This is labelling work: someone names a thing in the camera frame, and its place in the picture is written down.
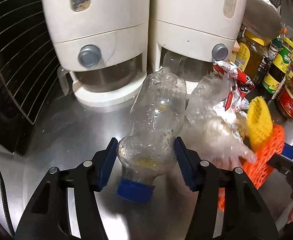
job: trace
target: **snack wrapper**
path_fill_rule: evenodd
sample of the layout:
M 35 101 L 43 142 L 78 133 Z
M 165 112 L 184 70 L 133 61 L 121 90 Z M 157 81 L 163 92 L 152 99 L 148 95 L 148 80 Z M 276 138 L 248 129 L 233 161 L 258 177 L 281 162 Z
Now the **snack wrapper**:
M 245 95 L 254 89 L 251 78 L 243 73 L 233 62 L 213 61 L 213 72 L 216 75 L 223 76 L 228 73 L 232 83 L 231 91 L 224 100 L 224 108 L 228 110 L 230 107 L 236 112 L 249 108 L 249 102 Z

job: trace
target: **crushed plastic bottle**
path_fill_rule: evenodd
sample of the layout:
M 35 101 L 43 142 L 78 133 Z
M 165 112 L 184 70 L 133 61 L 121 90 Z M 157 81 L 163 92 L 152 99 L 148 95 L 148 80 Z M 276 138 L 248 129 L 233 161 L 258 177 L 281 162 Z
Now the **crushed plastic bottle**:
M 154 179 L 173 168 L 173 142 L 183 126 L 185 101 L 185 82 L 170 68 L 146 77 L 130 111 L 131 132 L 119 142 L 119 196 L 147 202 Z

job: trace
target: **yellow lid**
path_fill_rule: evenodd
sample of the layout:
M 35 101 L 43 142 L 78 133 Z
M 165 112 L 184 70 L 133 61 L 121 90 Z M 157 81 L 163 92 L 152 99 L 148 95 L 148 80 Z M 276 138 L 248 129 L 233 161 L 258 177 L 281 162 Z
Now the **yellow lid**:
M 284 37 L 284 38 L 283 38 L 283 42 L 286 42 L 290 47 L 293 48 L 293 42 L 290 41 L 287 37 Z
M 256 41 L 257 43 L 261 44 L 262 46 L 264 46 L 264 44 L 265 44 L 263 39 L 258 38 L 257 36 L 252 34 L 249 30 L 244 31 L 244 36 L 247 36 L 248 38 L 252 39 L 253 41 Z

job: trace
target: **metal wire rack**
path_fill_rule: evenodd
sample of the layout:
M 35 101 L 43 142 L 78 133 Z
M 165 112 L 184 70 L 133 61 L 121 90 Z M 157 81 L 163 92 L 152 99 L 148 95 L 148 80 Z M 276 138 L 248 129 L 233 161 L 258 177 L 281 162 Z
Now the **metal wire rack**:
M 0 0 L 0 78 L 31 124 L 57 80 L 59 65 L 41 0 Z

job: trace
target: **silver bolt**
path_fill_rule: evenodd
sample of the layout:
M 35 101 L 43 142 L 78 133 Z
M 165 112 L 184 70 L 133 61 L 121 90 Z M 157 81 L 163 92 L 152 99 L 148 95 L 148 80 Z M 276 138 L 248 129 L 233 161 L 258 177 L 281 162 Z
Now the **silver bolt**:
M 90 167 L 92 165 L 92 161 L 85 161 L 84 163 L 83 163 L 83 166 L 84 167 Z
M 237 174 L 242 174 L 242 173 L 243 173 L 243 170 L 242 170 L 240 167 L 236 167 L 236 168 L 235 168 L 235 172 L 236 172 Z
M 203 167 L 208 167 L 210 165 L 210 163 L 208 161 L 201 161 L 200 164 Z
M 58 171 L 58 168 L 57 168 L 57 167 L 52 167 L 52 168 L 49 169 L 49 172 L 50 172 L 51 174 L 54 174 L 54 173 L 56 173 L 57 171 Z

